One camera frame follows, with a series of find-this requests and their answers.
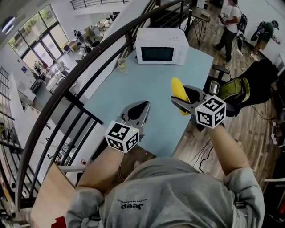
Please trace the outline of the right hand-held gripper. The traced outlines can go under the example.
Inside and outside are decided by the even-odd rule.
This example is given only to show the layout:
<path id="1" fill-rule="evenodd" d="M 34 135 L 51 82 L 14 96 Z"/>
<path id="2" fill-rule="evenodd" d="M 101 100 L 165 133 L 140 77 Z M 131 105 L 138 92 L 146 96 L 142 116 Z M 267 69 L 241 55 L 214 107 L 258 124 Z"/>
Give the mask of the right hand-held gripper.
<path id="1" fill-rule="evenodd" d="M 193 125 L 202 131 L 205 127 L 214 129 L 226 117 L 226 103 L 217 96 L 208 96 L 204 101 L 206 94 L 203 90 L 184 85 L 184 90 L 189 101 L 185 101 L 175 96 L 171 96 L 171 102 L 181 112 L 182 115 L 194 115 Z"/>

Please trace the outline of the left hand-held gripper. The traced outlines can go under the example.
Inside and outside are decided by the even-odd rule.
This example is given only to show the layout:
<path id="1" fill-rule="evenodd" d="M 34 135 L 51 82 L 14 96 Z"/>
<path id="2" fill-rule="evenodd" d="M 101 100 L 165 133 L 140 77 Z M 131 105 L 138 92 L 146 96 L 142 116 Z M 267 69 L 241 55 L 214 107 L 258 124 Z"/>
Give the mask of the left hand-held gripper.
<path id="1" fill-rule="evenodd" d="M 143 125 L 147 121 L 150 112 L 149 101 L 134 102 L 124 108 L 122 116 L 111 121 L 108 126 L 105 139 L 109 147 L 128 153 L 144 137 Z"/>

